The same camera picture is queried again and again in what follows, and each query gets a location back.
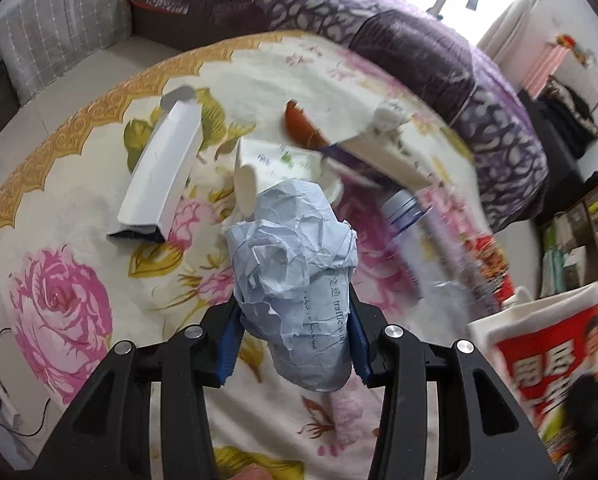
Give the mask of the red snack bag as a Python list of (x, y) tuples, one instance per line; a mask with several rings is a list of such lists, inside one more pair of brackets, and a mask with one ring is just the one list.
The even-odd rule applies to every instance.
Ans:
[(598, 282), (468, 325), (518, 400), (561, 478), (598, 443)]

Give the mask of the white floral paper cup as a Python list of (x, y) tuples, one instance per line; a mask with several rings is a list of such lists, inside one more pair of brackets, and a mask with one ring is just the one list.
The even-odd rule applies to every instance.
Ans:
[(258, 195), (289, 179), (320, 185), (331, 205), (339, 202), (343, 192), (341, 179), (327, 166), (321, 153), (246, 136), (241, 138), (234, 168), (235, 216), (250, 219)]

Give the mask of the wooden bookshelf with books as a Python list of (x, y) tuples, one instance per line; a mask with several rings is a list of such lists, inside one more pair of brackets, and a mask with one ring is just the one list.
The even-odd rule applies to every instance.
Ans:
[(553, 214), (540, 235), (542, 297), (598, 282), (598, 185)]

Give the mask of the clear plastic water bottle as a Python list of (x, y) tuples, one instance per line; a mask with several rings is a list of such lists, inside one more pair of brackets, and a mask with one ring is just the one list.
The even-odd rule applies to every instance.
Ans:
[(381, 205), (381, 213), (395, 253), (414, 278), (417, 301), (409, 323), (415, 335), (441, 346), (465, 337), (470, 296), (433, 231), (431, 211), (400, 190)]

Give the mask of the black low bench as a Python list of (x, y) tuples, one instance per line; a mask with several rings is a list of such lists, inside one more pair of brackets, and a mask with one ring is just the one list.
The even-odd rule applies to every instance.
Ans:
[(567, 211), (590, 189), (579, 160), (598, 140), (598, 128), (587, 104), (571, 88), (556, 79), (535, 99), (526, 89), (518, 92), (547, 159), (547, 188), (542, 209), (534, 217), (537, 226)]

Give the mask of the orange-brown snack wrapper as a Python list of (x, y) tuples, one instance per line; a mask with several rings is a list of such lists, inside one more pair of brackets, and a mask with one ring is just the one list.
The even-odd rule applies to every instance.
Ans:
[(286, 104), (284, 122), (290, 139), (301, 148), (320, 150), (329, 145), (325, 136), (308, 120), (308, 117), (305, 116), (303, 110), (294, 100), (290, 100)]

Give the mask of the grey checked cushion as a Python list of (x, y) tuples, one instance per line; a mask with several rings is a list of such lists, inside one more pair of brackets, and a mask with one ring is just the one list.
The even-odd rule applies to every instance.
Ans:
[(0, 60), (20, 104), (131, 35), (128, 0), (22, 0), (0, 18)]

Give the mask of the blue and white medicine box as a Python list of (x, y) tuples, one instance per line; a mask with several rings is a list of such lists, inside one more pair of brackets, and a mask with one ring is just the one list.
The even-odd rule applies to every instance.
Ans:
[(383, 188), (407, 188), (418, 192), (433, 184), (433, 180), (418, 171), (404, 155), (368, 136), (352, 136), (322, 146), (319, 151)]

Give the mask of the crumpled white tissue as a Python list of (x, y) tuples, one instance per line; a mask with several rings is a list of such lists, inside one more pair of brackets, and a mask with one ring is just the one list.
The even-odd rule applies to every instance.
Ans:
[(388, 100), (381, 102), (372, 119), (373, 128), (379, 133), (387, 133), (397, 130), (410, 120), (407, 110), (398, 100)]

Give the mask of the purple patterned bed quilt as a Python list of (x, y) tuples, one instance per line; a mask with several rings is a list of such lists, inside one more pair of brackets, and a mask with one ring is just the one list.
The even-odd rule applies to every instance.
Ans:
[(402, 0), (129, 0), (134, 31), (179, 50), (303, 30), (365, 58), (431, 107), (474, 155), (492, 230), (536, 217), (548, 163), (527, 108), (481, 50)]

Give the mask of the long white cardboard box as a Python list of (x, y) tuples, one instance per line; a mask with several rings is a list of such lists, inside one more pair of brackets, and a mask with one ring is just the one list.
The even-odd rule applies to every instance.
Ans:
[(163, 243), (167, 240), (185, 184), (203, 142), (201, 105), (190, 86), (160, 99), (157, 120), (107, 235)]

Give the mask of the light blue paper ball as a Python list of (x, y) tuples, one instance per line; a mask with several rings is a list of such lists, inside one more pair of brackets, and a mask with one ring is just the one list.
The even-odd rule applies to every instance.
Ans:
[(277, 374), (307, 390), (340, 389), (351, 374), (354, 229), (317, 184), (290, 179), (260, 193), (251, 220), (224, 236), (241, 319), (267, 342)]

